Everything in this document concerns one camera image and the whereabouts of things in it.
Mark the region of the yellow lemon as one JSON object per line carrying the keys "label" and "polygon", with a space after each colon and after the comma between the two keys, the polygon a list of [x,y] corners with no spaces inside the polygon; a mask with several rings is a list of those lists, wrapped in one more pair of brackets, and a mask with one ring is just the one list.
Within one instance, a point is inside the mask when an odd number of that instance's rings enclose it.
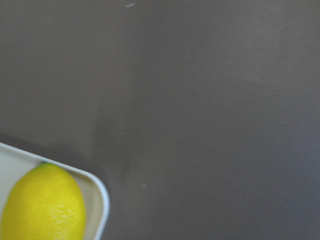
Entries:
{"label": "yellow lemon", "polygon": [[4,206],[2,240],[82,240],[86,208],[79,185],[63,168],[42,163],[12,188]]}

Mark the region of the beige rectangular tray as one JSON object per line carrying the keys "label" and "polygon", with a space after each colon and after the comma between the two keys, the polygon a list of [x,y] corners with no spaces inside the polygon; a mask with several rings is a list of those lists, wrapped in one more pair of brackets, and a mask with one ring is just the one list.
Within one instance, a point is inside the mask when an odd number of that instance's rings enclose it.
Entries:
{"label": "beige rectangular tray", "polygon": [[72,175],[81,189],[86,209],[84,239],[101,240],[110,214],[110,196],[103,182],[95,175],[76,167],[0,144],[0,211],[3,212],[15,183],[41,163],[60,166]]}

